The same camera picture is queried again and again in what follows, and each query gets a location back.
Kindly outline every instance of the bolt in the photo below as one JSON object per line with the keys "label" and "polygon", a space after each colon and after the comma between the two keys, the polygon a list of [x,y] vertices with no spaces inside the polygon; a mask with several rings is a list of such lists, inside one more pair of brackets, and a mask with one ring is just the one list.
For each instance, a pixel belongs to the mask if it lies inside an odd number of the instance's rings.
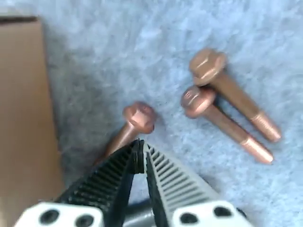
{"label": "bolt", "polygon": [[189,118],[204,116],[217,125],[224,133],[239,143],[247,152],[258,161],[270,164],[273,161],[272,154],[235,121],[226,116],[213,105],[215,92],[207,87],[189,87],[182,95],[181,105],[185,109],[185,115]]}
{"label": "bolt", "polygon": [[198,87],[209,84],[243,113],[269,141],[277,142],[280,140],[281,131],[279,128],[258,108],[238,84],[224,73],[225,65],[224,53],[212,49],[199,51],[189,64],[194,84]]}
{"label": "bolt", "polygon": [[132,142],[139,133],[150,134],[154,130],[156,113],[144,102],[135,102],[123,110],[126,123],[118,134],[109,142],[104,155],[95,161],[98,164],[119,148]]}

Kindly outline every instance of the brown cardboard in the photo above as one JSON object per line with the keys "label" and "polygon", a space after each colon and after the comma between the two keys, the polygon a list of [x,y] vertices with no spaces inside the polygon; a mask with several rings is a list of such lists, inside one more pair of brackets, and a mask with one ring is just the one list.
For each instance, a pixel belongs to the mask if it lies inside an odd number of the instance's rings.
{"label": "brown cardboard", "polygon": [[62,189],[41,23],[0,17],[0,227]]}

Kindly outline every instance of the bolt head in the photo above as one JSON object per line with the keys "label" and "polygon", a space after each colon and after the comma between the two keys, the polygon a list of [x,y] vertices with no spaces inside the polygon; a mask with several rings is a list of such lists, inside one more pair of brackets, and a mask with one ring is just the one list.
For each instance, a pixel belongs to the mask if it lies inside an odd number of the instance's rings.
{"label": "bolt head", "polygon": [[185,115],[189,118],[197,118],[213,104],[215,92],[206,87],[189,87],[182,95],[181,106],[185,110]]}
{"label": "bolt head", "polygon": [[190,61],[189,69],[193,73],[194,84],[204,86],[210,83],[223,70],[226,57],[222,52],[212,49],[199,51]]}
{"label": "bolt head", "polygon": [[127,106],[123,115],[139,133],[150,134],[154,130],[156,113],[153,108],[144,102],[135,102]]}

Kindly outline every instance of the bolt thread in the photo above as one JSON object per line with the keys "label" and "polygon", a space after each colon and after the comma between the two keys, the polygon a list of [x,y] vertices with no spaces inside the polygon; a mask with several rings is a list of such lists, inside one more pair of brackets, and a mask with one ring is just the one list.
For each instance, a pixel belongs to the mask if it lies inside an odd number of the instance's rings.
{"label": "bolt thread", "polygon": [[258,128],[263,135],[272,142],[277,142],[281,139],[281,131],[278,127],[265,115],[264,112],[258,113],[251,118],[253,125]]}
{"label": "bolt thread", "polygon": [[248,136],[247,139],[240,144],[262,163],[270,164],[274,160],[273,155],[252,136]]}

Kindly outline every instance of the black circle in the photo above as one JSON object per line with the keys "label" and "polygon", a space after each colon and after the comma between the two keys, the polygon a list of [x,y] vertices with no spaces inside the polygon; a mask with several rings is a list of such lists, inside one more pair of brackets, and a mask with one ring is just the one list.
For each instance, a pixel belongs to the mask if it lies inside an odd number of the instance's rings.
{"label": "black circle", "polygon": [[77,227],[89,227],[93,224],[94,218],[91,215],[82,215],[76,220]]}
{"label": "black circle", "polygon": [[225,207],[216,207],[214,209],[214,214],[217,217],[229,217],[232,215],[231,211]]}
{"label": "black circle", "polygon": [[48,210],[40,216],[40,223],[44,225],[49,225],[54,223],[59,217],[59,211]]}
{"label": "black circle", "polygon": [[191,213],[182,214],[180,220],[183,224],[193,224],[198,222],[197,216]]}

